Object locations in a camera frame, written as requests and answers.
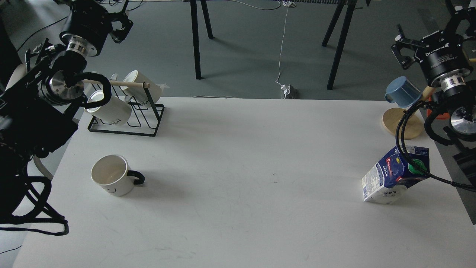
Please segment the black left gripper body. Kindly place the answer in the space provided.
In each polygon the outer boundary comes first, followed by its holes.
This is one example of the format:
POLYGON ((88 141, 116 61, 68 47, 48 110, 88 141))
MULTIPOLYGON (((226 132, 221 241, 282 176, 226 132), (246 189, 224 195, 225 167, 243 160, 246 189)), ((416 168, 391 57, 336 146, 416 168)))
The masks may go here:
POLYGON ((88 56, 95 57, 112 30, 109 12, 102 5, 95 0, 74 0, 59 37, 65 45, 73 41, 73 36, 84 39, 89 43, 88 56))

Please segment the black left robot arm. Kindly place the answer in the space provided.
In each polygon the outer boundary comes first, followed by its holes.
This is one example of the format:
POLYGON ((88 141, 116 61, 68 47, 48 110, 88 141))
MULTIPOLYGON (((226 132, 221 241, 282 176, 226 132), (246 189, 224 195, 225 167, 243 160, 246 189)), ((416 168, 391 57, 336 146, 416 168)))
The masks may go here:
POLYGON ((98 56, 110 36, 124 41, 133 22, 126 12, 110 13, 95 0, 65 2, 70 13, 59 34, 60 44, 45 39, 34 66, 1 95, 1 230, 23 231, 22 224, 55 223, 64 229, 32 232, 68 234, 64 216, 48 204, 52 181, 29 176, 31 159, 45 158, 77 131, 77 110, 99 108, 112 98, 112 85, 104 75, 85 72, 88 56, 98 56))

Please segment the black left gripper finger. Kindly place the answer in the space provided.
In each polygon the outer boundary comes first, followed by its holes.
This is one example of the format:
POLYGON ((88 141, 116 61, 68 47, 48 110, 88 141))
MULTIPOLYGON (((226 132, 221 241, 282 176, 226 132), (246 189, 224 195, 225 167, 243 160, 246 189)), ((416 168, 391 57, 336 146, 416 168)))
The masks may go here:
POLYGON ((120 28, 112 29, 109 32, 109 36, 112 38, 112 40, 116 44, 122 43, 122 41, 126 39, 127 35, 129 34, 133 26, 133 21, 129 19, 129 12, 127 10, 126 11, 123 10, 120 12, 110 13, 109 20, 111 24, 114 22, 121 23, 120 28))

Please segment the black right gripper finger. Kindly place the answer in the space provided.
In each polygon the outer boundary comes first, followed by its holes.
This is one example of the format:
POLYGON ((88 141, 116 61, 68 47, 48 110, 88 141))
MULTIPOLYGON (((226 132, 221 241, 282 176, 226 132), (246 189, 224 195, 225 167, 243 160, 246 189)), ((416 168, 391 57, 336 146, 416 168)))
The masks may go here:
POLYGON ((445 0, 445 5, 449 11, 451 18, 445 27, 445 38, 450 38, 456 35, 456 31, 460 22, 466 20, 469 22, 469 27, 465 31, 467 38, 475 38, 476 32, 476 8, 475 0, 471 0, 467 8, 456 10, 451 0, 445 0))
POLYGON ((423 47, 423 41, 406 38, 401 24, 397 24, 396 27, 398 30, 398 35, 396 36, 395 44, 391 46, 391 51, 393 52, 395 58, 398 60, 400 66, 404 70, 407 70, 413 63, 421 63, 421 60, 415 59, 415 56, 410 57, 407 55, 402 55, 401 50, 405 48, 408 50, 416 51, 418 48, 423 47))

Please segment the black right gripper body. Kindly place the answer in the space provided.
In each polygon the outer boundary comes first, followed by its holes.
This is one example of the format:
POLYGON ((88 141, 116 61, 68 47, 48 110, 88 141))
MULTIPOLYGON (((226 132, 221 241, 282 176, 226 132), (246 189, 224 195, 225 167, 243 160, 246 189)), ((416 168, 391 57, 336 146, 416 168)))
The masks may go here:
POLYGON ((440 31, 425 36, 422 47, 415 50, 415 60, 430 87, 439 87, 445 77, 454 74, 469 76, 474 69, 462 47, 463 36, 443 34, 440 31))

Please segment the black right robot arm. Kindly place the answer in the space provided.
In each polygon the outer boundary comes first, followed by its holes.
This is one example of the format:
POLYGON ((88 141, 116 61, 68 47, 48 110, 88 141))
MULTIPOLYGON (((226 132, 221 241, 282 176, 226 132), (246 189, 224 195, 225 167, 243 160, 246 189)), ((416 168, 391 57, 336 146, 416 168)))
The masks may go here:
POLYGON ((415 40, 406 38, 401 26, 397 26, 398 35, 391 50, 400 66, 407 69, 418 63, 427 86, 440 91, 430 93, 431 100, 420 97, 408 107, 396 126, 395 141, 403 157, 414 163, 403 140, 406 125, 418 109, 430 110, 424 122, 425 132, 435 142, 458 149, 454 160, 470 183, 449 181, 421 167, 417 170, 429 178, 475 192, 475 149, 462 144, 475 141, 475 80, 465 81, 473 67, 463 49, 465 41, 475 39, 475 1, 466 8, 454 7, 450 0, 445 4, 451 18, 443 30, 415 40))

